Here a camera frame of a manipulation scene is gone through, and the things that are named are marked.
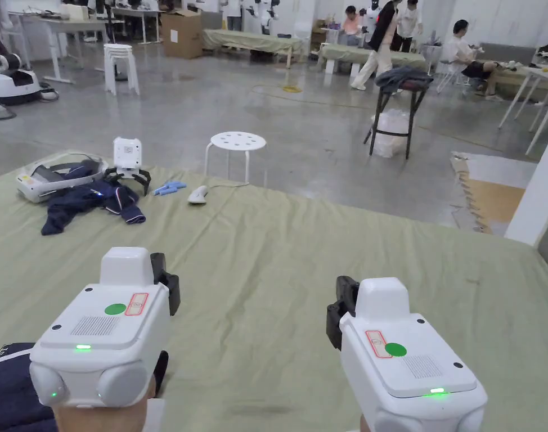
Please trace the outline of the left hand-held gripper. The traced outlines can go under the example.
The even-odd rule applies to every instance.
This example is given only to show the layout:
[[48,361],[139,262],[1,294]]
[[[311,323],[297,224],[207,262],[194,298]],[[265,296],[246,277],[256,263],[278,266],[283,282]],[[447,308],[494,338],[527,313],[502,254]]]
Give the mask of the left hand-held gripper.
[[47,407],[128,407],[146,394],[181,302],[165,256],[112,247],[89,284],[30,351],[30,377]]

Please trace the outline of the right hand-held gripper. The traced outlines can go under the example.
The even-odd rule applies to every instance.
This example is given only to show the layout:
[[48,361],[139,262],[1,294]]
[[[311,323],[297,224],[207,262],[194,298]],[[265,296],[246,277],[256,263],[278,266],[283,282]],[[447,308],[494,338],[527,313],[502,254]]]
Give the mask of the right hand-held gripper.
[[375,431],[480,431],[487,393],[395,277],[336,279],[326,334]]

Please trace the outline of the person's left hand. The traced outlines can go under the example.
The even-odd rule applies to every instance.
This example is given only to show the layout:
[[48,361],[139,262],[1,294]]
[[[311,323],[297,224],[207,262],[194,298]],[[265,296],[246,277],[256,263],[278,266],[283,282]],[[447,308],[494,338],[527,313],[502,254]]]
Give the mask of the person's left hand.
[[155,395],[155,379],[150,379],[144,397],[122,408],[74,408],[58,406],[53,414],[58,431],[142,431],[146,423],[147,401]]

